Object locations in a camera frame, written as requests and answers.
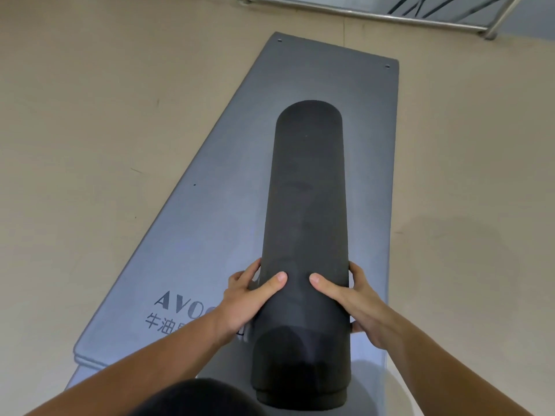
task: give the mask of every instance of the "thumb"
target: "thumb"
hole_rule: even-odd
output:
[[[342,290],[345,289],[342,286],[337,286],[335,283],[330,282],[324,276],[318,273],[312,273],[309,277],[310,284],[319,292],[338,301],[343,305],[343,295]]]
[[[260,306],[262,306],[277,291],[281,290],[281,288],[285,286],[286,283],[287,273],[280,271],[258,289],[254,289],[253,291],[249,292],[249,294],[255,297],[256,302],[258,302]]]

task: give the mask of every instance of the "left hand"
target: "left hand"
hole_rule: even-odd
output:
[[[245,271],[232,274],[227,281],[224,299],[212,311],[217,315],[218,331],[224,343],[229,343],[233,335],[252,320],[262,305],[287,282],[287,274],[279,272],[259,288],[249,291],[249,282],[259,267],[260,258]]]

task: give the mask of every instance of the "right hand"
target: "right hand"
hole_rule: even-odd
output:
[[[362,268],[349,261],[349,271],[355,281],[353,289],[337,286],[318,273],[310,275],[310,284],[353,316],[352,332],[364,331],[374,346],[385,349],[385,335],[395,313],[368,284]]]

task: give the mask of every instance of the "metal railing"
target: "metal railing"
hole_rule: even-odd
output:
[[[461,23],[462,20],[466,19],[470,15],[477,13],[490,5],[500,3],[503,0],[484,0],[483,2],[477,4],[476,6],[468,9],[467,11],[458,14],[453,19],[449,21],[440,21],[440,20],[428,20],[427,18],[434,13],[437,13],[439,10],[443,9],[445,6],[451,4],[455,0],[445,0],[440,4],[434,6],[430,10],[427,10],[425,13],[422,13],[420,16],[419,14],[423,11],[423,7],[429,5],[429,2],[426,3],[428,0],[417,0],[413,5],[411,5],[406,11],[404,11],[401,15],[394,15],[397,13],[398,10],[409,0],[399,0],[397,4],[395,4],[387,14],[378,14],[378,13],[370,13],[365,12],[362,10],[352,10],[343,7],[336,7],[324,4],[316,4],[316,3],[308,3],[305,1],[296,1],[296,0],[239,0],[243,4],[249,3],[265,3],[265,4],[273,4],[279,5],[283,7],[290,7],[295,9],[305,9],[305,10],[312,10],[316,12],[328,13],[328,14],[337,14],[342,16],[348,16],[353,18],[359,19],[369,19],[369,20],[380,20],[380,21],[388,21],[392,23],[399,23],[399,24],[406,24],[406,25],[413,25],[413,26],[424,26],[424,27],[435,27],[439,29],[450,29],[450,30],[458,30],[458,31],[466,31],[470,33],[479,34],[484,39],[492,40],[495,39],[497,36],[497,31],[499,30],[502,23],[507,19],[507,17],[512,13],[518,3],[521,0],[504,0],[504,3],[501,3],[501,7],[496,14],[494,20],[491,21],[488,25],[472,25],[468,23]],[[416,9],[415,16],[413,18],[407,17],[409,13]]]

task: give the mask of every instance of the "floor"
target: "floor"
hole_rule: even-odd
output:
[[[555,407],[555,44],[236,0],[0,0],[0,402],[72,347],[274,31],[399,59],[390,303]],[[417,415],[389,363],[388,413]]]

